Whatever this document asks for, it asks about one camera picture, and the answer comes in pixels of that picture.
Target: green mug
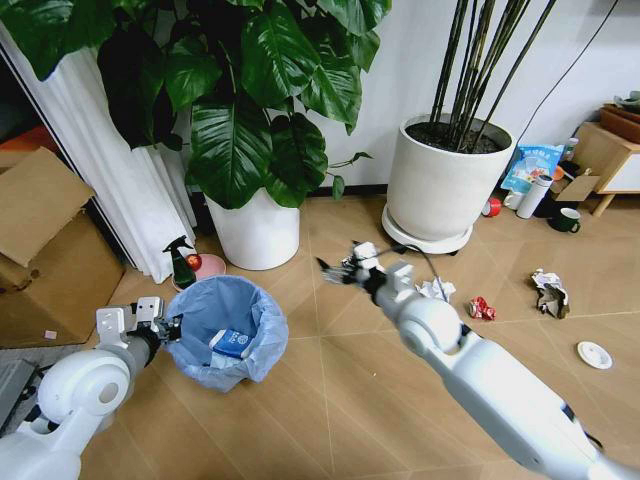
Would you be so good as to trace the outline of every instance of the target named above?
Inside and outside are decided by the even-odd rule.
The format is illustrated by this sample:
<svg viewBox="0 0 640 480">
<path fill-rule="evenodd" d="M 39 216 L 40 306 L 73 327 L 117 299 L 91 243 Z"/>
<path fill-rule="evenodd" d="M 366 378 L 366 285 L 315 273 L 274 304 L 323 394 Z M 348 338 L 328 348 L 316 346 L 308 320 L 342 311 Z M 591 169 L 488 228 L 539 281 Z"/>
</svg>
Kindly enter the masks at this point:
<svg viewBox="0 0 640 480">
<path fill-rule="evenodd" d="M 549 225 L 559 232 L 576 233 L 580 230 L 580 213 L 573 208 L 561 208 L 549 219 Z"/>
</svg>

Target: red ball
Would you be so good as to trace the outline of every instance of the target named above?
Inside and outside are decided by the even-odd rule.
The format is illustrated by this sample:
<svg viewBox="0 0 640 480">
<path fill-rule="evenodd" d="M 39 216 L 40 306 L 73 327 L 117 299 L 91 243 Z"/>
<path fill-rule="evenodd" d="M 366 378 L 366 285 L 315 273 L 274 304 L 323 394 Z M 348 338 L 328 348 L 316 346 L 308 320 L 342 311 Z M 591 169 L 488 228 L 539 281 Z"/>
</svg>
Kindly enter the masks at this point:
<svg viewBox="0 0 640 480">
<path fill-rule="evenodd" d="M 193 270 L 194 272 L 202 266 L 202 257 L 200 255 L 192 253 L 191 255 L 187 255 L 185 260 L 187 261 L 187 265 L 189 265 L 189 268 L 191 268 L 191 270 Z"/>
</svg>

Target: white curtain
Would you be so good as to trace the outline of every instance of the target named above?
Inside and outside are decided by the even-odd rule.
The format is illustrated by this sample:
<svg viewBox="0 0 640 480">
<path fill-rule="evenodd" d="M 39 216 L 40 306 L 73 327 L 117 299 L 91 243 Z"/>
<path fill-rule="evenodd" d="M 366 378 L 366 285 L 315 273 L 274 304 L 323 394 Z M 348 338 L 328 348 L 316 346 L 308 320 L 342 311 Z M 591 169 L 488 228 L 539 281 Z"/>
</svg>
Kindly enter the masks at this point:
<svg viewBox="0 0 640 480">
<path fill-rule="evenodd" d="M 40 82 L 0 24 L 0 42 L 17 75 L 96 200 L 124 249 L 145 275 L 172 272 L 162 249 L 181 235 L 193 241 L 195 217 L 180 155 L 160 147 L 131 150 L 109 116 L 95 52 L 67 55 Z"/>
</svg>

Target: white flower pot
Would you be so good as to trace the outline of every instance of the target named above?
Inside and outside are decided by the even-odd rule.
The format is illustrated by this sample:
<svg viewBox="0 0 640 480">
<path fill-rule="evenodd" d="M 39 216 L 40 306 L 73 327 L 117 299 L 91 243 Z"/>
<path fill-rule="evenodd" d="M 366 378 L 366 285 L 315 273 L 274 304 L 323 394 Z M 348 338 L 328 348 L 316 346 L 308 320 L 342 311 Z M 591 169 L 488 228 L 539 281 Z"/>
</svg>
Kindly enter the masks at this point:
<svg viewBox="0 0 640 480">
<path fill-rule="evenodd" d="M 503 150 L 488 154 L 447 152 L 407 135 L 408 126 L 428 120 L 428 115 L 421 115 L 400 126 L 387 192 L 386 213 L 393 221 L 383 218 L 383 224 L 398 241 L 399 229 L 389 228 L 389 223 L 408 234 L 403 243 L 411 238 L 435 242 L 438 247 L 433 253 L 444 253 L 457 250 L 468 240 L 473 223 L 511 158 L 515 141 L 506 130 L 489 124 L 485 134 Z M 443 115 L 443 121 L 448 121 L 448 115 Z M 474 120 L 474 129 L 480 125 Z M 463 239 L 463 243 L 449 242 L 453 246 L 447 250 L 443 246 L 450 239 Z"/>
<path fill-rule="evenodd" d="M 266 189 L 241 208 L 227 210 L 207 199 L 227 259 L 246 270 L 267 270 L 295 255 L 300 242 L 300 210 L 278 205 Z"/>
</svg>

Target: snack bag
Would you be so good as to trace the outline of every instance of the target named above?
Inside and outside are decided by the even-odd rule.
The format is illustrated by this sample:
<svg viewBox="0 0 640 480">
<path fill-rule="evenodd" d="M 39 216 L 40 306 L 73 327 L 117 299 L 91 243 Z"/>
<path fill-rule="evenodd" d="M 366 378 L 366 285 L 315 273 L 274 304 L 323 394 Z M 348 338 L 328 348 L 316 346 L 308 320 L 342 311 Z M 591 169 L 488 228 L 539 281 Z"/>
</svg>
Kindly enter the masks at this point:
<svg viewBox="0 0 640 480">
<path fill-rule="evenodd" d="M 527 193 L 539 175 L 553 176 L 563 150 L 563 145 L 518 145 L 516 159 L 500 187 Z"/>
</svg>

